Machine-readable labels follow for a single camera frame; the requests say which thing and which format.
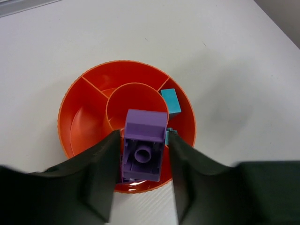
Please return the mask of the purple curved lego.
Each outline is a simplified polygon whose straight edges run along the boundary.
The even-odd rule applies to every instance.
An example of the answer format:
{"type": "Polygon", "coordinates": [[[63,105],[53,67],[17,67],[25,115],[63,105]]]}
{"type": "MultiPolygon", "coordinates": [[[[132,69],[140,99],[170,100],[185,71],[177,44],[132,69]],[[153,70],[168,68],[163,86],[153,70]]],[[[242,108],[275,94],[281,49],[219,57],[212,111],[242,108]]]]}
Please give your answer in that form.
{"type": "Polygon", "coordinates": [[[122,177],[160,181],[168,113],[129,109],[124,128],[122,177]]]}

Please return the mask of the long teal lego brick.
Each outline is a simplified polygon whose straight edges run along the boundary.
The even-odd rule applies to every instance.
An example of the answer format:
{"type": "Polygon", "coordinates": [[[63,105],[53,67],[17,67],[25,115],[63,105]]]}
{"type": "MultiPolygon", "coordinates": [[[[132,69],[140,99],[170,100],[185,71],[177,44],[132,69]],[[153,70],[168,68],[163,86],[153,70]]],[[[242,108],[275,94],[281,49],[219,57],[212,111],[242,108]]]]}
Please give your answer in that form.
{"type": "Polygon", "coordinates": [[[166,102],[168,112],[169,112],[169,119],[171,120],[181,113],[181,107],[177,97],[176,90],[163,89],[160,91],[160,93],[166,102]]]}

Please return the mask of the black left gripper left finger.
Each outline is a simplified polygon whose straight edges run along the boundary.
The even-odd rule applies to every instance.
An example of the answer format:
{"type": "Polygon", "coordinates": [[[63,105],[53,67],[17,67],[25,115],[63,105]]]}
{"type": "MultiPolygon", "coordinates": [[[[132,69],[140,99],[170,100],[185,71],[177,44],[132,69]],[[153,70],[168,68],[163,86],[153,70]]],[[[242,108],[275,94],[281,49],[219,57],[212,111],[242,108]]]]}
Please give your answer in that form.
{"type": "Polygon", "coordinates": [[[103,225],[110,221],[120,132],[43,172],[0,168],[3,225],[103,225]]]}

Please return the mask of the small teal square lego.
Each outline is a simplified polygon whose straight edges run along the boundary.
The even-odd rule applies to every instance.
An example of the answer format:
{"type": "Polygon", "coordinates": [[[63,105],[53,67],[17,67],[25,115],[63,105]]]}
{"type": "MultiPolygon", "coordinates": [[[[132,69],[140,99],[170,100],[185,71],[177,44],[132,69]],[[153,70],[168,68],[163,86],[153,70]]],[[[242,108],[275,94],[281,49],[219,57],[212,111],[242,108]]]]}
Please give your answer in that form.
{"type": "Polygon", "coordinates": [[[173,130],[171,127],[168,127],[166,129],[166,135],[165,135],[165,145],[168,146],[169,145],[169,132],[175,132],[177,133],[176,130],[173,130]]]}

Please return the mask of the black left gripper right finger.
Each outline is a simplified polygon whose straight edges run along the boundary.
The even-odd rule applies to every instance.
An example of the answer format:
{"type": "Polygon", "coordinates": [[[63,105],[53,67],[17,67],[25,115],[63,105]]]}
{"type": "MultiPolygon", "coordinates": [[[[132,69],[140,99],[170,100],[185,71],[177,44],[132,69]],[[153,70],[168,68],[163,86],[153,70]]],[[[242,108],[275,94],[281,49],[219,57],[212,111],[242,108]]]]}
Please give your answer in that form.
{"type": "Polygon", "coordinates": [[[297,225],[299,161],[223,165],[169,133],[169,158],[181,225],[297,225]]]}

